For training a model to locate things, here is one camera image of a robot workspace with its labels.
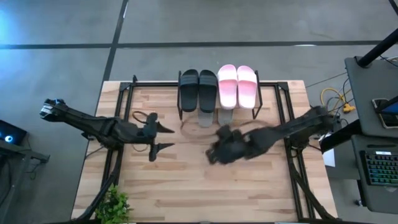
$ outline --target robotic arm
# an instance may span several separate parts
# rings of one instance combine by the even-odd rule
[[[228,164],[237,159],[252,159],[266,153],[276,141],[289,137],[291,147],[304,149],[313,134],[326,134],[333,127],[333,116],[321,106],[307,111],[303,116],[276,127],[253,129],[245,134],[231,131],[229,126],[217,132],[219,140],[206,151],[210,164]]]
[[[148,144],[150,145],[149,160],[155,161],[156,154],[166,147],[174,144],[154,144],[157,133],[174,133],[163,127],[157,121],[157,113],[146,115],[143,128],[122,121],[120,118],[95,117],[70,108],[63,100],[50,100],[44,102],[40,117],[50,122],[64,122],[79,130],[83,137],[89,139],[94,136],[99,143],[108,149],[115,149],[123,144]]]

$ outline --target rgb keyboard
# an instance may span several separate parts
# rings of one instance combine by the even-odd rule
[[[363,159],[370,185],[398,187],[398,156],[364,152]]]

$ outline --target potted plant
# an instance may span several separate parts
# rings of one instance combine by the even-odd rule
[[[127,195],[119,192],[118,186],[112,184],[95,210],[101,224],[128,223],[131,209],[127,199]]]

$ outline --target wooden table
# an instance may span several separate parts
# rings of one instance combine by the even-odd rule
[[[296,117],[310,109],[303,81],[287,81]],[[120,82],[105,82],[97,116],[113,116]],[[262,87],[263,106],[257,117],[272,125],[280,124],[273,88]],[[177,113],[176,87],[134,88],[131,112],[157,112],[159,121],[175,131],[159,134],[157,142],[174,142],[160,151],[155,162],[148,151],[136,152],[126,145],[119,189],[129,196],[132,222],[274,222],[297,221],[283,141],[267,154],[249,161],[239,160],[227,166],[209,165],[204,151],[216,139],[191,139],[182,135]],[[197,125],[197,112],[184,113],[184,130],[190,134],[213,133]],[[252,119],[250,110],[235,109],[234,125]],[[130,113],[130,122],[137,122]],[[99,148],[91,142],[87,153]],[[326,169],[320,151],[311,147],[303,152],[312,192],[333,216],[337,216]],[[78,217],[98,193],[106,150],[91,155],[84,163],[72,218]],[[307,209],[300,193],[305,217]]]

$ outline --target yellow cable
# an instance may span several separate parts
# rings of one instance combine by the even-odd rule
[[[345,102],[344,96],[341,95],[336,89],[334,89],[334,88],[326,88],[326,89],[323,89],[322,92],[321,92],[321,103],[322,103],[323,106],[325,105],[325,103],[323,102],[323,94],[327,90],[334,91],[335,93],[337,93],[340,96],[340,98],[339,98],[339,100],[337,102],[339,102],[341,99],[343,99],[343,101]]]
[[[343,100],[343,98],[344,98],[344,95],[340,95],[340,97],[338,98],[338,100],[337,100],[335,106],[333,107],[333,109],[331,109],[331,111],[334,111],[334,110],[336,109],[337,104],[338,104],[338,102],[340,102],[340,100],[342,100],[343,103],[346,103],[346,100],[345,100],[345,99]]]

